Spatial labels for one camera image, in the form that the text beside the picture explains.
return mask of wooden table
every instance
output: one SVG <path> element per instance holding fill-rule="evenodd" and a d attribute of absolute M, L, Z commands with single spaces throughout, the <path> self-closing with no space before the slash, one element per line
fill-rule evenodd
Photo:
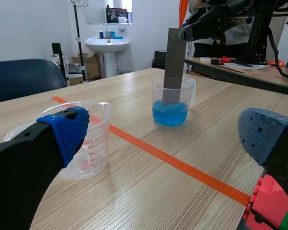
<path fill-rule="evenodd" d="M 196 104 L 186 122 L 167 127 L 156 124 L 151 111 L 149 82 L 163 75 L 147 69 L 2 102 L 0 142 L 56 105 L 53 96 L 110 102 L 112 125 L 251 195 L 263 169 L 240 145 L 238 117 L 249 107 L 288 116 L 288 95 L 195 77 Z M 236 229 L 244 205 L 114 134 L 109 152 L 108 166 L 93 178 L 58 175 L 31 230 Z"/>
<path fill-rule="evenodd" d="M 200 74 L 218 78 L 219 80 L 288 94 L 288 79 L 281 76 L 276 67 L 263 69 L 238 69 L 227 66 L 211 65 L 200 58 L 188 57 L 185 62 L 194 66 L 194 71 Z"/>

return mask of gray strip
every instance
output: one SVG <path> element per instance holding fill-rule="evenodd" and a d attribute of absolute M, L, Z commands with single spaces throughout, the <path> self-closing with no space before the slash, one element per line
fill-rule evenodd
<path fill-rule="evenodd" d="M 164 74 L 164 89 L 180 89 L 186 53 L 186 42 L 178 40 L 179 29 L 169 28 L 167 59 Z M 164 90 L 162 104 L 179 103 L 180 91 Z"/>

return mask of cup handle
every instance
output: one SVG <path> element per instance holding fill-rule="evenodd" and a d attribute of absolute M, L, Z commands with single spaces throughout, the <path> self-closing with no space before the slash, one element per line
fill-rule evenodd
<path fill-rule="evenodd" d="M 194 88 L 193 88 L 193 92 L 192 92 L 192 95 L 191 95 L 190 105 L 194 105 L 195 90 L 196 90 L 196 80 L 194 78 L 190 78 L 190 80 L 194 81 Z"/>

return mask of white pedestal sink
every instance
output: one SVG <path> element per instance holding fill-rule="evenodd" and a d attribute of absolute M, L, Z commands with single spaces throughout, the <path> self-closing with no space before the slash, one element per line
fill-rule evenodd
<path fill-rule="evenodd" d="M 116 52 L 125 51 L 129 39 L 100 39 L 97 36 L 86 39 L 85 45 L 95 53 L 103 53 L 106 78 L 117 75 Z"/>

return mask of plastic measuring cup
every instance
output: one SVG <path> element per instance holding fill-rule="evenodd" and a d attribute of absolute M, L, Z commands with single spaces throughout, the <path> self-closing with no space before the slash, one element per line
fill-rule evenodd
<path fill-rule="evenodd" d="M 55 114 L 73 106 L 85 108 L 89 112 L 90 122 L 82 147 L 68 166 L 62 169 L 60 173 L 72 179 L 85 179 L 98 174 L 108 163 L 111 104 L 96 102 L 63 103 L 45 110 L 39 117 Z M 14 138 L 31 124 L 12 130 L 6 135 L 4 141 Z"/>
<path fill-rule="evenodd" d="M 181 89 L 165 89 L 163 82 L 164 78 L 151 81 L 153 117 L 158 123 L 166 126 L 182 124 L 187 118 L 189 105 L 194 104 L 196 81 L 193 78 L 183 77 Z M 175 98 L 173 99 L 175 102 L 170 104 L 162 102 L 163 95 Z"/>

